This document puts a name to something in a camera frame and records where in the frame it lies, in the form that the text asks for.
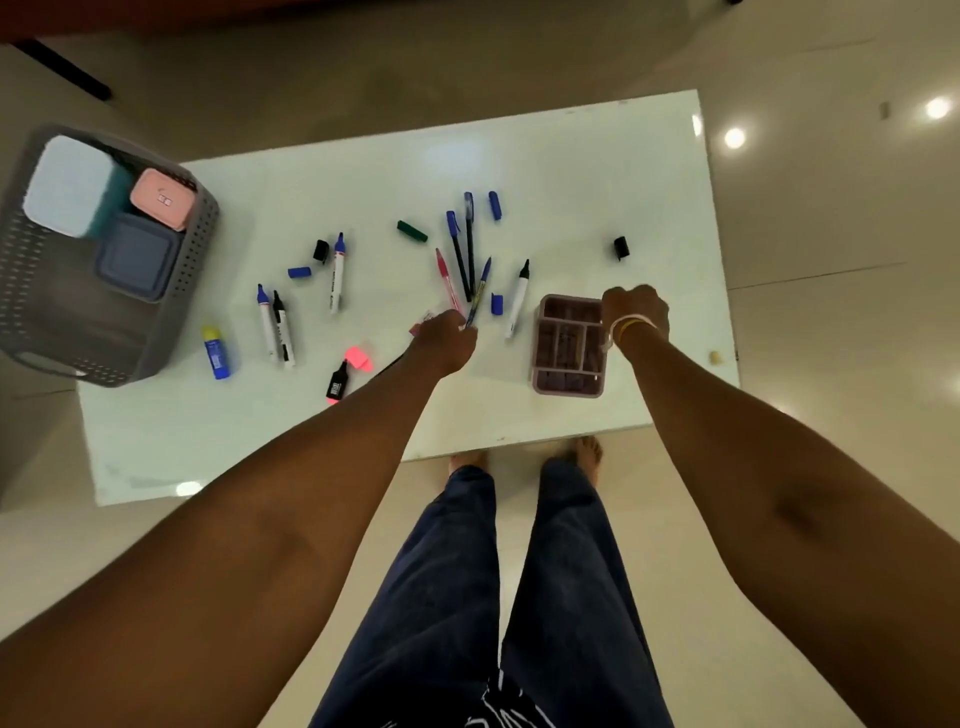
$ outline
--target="leg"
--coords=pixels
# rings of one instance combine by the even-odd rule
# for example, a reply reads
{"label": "leg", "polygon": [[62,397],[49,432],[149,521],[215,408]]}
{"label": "leg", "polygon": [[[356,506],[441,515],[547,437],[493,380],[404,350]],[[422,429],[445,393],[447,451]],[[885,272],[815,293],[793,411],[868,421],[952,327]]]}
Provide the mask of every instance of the leg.
{"label": "leg", "polygon": [[[599,445],[582,438],[577,449],[595,482]],[[558,728],[673,724],[603,503],[567,460],[540,472],[502,666]]]}
{"label": "leg", "polygon": [[[482,463],[460,457],[470,455]],[[465,699],[479,699],[496,672],[495,514],[486,472],[451,474],[387,572],[311,728],[422,716],[424,700],[435,716],[457,716]]]}

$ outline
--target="pink desk organizer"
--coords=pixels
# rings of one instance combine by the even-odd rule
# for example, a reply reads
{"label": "pink desk organizer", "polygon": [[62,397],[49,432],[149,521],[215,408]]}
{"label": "pink desk organizer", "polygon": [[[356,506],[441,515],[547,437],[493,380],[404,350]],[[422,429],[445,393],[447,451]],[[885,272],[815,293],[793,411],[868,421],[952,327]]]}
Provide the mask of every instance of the pink desk organizer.
{"label": "pink desk organizer", "polygon": [[540,301],[531,383],[542,395],[599,397],[607,354],[600,302],[549,294]]}

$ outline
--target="storage basket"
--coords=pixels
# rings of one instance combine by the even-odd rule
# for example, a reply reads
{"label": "storage basket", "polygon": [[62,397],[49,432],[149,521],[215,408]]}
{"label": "storage basket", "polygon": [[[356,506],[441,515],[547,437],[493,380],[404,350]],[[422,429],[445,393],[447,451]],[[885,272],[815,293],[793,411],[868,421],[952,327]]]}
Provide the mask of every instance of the storage basket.
{"label": "storage basket", "polygon": [[[98,278],[95,240],[53,232],[23,213],[36,162],[57,134],[102,149],[135,178],[154,167],[196,191],[159,301],[125,295]],[[32,369],[105,387],[156,374],[177,344],[219,214],[216,200],[193,175],[127,141],[61,125],[34,130],[0,203],[0,349]]]}

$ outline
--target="right arm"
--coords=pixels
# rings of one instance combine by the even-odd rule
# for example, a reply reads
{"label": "right arm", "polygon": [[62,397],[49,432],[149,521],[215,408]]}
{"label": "right arm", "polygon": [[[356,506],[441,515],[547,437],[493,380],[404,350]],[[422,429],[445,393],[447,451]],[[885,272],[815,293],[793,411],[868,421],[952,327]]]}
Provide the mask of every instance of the right arm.
{"label": "right arm", "polygon": [[604,295],[654,425],[743,593],[877,726],[960,724],[960,544],[816,432],[667,341],[650,286]]}

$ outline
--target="wristband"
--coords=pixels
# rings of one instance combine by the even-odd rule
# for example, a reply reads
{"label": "wristband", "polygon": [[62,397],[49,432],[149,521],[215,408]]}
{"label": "wristband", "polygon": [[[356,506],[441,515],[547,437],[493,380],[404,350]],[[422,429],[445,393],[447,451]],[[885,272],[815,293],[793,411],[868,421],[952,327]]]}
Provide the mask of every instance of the wristband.
{"label": "wristband", "polygon": [[601,349],[604,352],[608,352],[614,343],[619,343],[619,342],[613,341],[613,332],[616,330],[616,325],[621,322],[626,322],[620,328],[621,340],[623,339],[624,329],[626,329],[628,326],[632,326],[633,324],[640,323],[640,324],[646,324],[647,326],[652,326],[653,328],[657,328],[657,325],[654,324],[654,322],[648,316],[644,316],[642,313],[628,313],[626,316],[621,316],[610,325],[610,330],[607,332],[607,340],[604,341],[603,346],[601,347]]}

